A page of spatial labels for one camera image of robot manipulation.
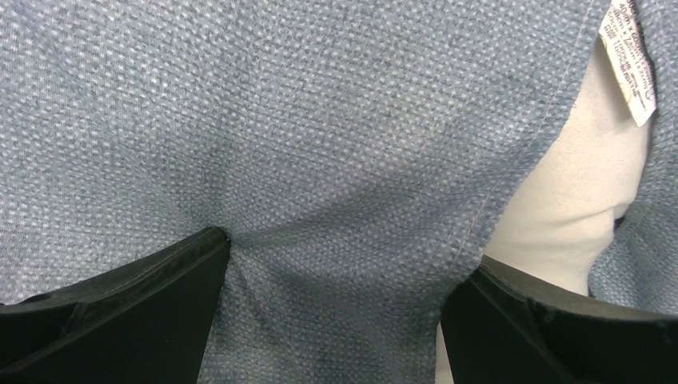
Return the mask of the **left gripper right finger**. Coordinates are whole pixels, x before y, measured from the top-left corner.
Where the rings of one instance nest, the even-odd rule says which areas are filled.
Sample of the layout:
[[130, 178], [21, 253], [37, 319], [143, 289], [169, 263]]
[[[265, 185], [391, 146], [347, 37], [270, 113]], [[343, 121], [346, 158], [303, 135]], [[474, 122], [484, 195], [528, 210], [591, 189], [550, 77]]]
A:
[[491, 258], [441, 311], [456, 383], [674, 383], [677, 318], [575, 294]]

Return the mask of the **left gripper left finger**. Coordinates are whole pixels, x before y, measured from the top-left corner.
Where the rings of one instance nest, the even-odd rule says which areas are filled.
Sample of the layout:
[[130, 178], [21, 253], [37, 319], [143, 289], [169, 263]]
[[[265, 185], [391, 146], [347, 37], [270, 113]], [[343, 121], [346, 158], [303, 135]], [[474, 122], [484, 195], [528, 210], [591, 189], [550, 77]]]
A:
[[230, 241], [202, 230], [144, 258], [1, 308], [4, 383], [195, 383]]

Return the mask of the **cream white pillow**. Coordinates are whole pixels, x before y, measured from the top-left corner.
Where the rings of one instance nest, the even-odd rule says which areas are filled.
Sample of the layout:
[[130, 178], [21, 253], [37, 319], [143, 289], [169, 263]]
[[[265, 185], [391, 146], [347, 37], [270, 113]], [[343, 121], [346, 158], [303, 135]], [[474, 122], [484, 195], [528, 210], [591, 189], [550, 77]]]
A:
[[[590, 297], [592, 265], [636, 197], [655, 110], [639, 38], [599, 37], [567, 122], [510, 199], [486, 257]], [[456, 383], [441, 326], [436, 380]]]

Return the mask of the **patchwork and blue pillowcase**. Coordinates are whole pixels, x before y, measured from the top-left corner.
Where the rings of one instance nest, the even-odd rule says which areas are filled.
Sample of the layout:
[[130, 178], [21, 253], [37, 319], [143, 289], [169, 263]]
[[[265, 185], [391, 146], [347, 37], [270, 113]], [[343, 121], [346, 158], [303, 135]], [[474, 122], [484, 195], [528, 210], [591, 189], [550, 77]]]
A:
[[674, 1], [4, 1], [1, 307], [216, 227], [195, 383], [437, 383], [445, 299], [633, 35], [656, 110], [589, 295], [676, 315]]

